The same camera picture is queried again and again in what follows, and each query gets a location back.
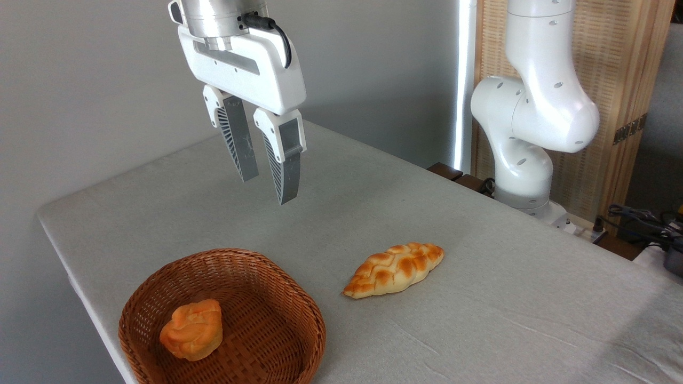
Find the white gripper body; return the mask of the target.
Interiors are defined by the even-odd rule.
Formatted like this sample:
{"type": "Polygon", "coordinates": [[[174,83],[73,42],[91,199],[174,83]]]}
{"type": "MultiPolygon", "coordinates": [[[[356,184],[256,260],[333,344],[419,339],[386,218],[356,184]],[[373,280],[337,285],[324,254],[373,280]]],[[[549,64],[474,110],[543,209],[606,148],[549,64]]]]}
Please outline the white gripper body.
{"type": "Polygon", "coordinates": [[[305,102],[297,51],[290,46],[292,61],[285,68],[287,56],[280,34],[253,29],[233,36],[231,50],[215,51],[204,39],[191,36],[187,27],[180,25],[177,30],[190,71],[199,81],[278,115],[305,102]]]}

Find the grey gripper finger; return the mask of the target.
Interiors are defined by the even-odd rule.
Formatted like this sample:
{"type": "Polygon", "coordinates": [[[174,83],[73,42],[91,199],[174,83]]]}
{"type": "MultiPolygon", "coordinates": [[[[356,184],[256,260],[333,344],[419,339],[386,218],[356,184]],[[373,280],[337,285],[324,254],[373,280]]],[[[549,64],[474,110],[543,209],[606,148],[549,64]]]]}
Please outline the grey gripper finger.
{"type": "Polygon", "coordinates": [[[299,190],[301,154],[307,150],[303,119],[298,109],[278,116],[264,108],[257,108],[253,118],[263,134],[277,200],[283,205],[299,190]]]}
{"type": "Polygon", "coordinates": [[[242,181],[257,177],[258,163],[242,99],[211,85],[203,87],[203,99],[212,126],[222,134],[242,181]]]}

